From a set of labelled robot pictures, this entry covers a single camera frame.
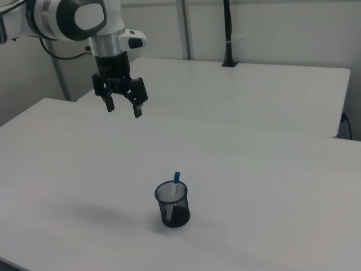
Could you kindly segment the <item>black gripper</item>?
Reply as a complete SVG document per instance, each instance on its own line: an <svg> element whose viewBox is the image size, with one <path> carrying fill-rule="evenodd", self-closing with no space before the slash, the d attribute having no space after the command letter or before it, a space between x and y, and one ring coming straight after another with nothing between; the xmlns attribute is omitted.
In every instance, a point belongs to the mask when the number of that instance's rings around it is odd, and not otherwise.
<svg viewBox="0 0 361 271"><path fill-rule="evenodd" d="M132 79L127 52L115 56L96 56L98 73L93 75L94 90L104 101L107 111L115 109L112 93L124 95L133 105L135 118L142 115L142 106L148 100L141 77Z"/></svg>

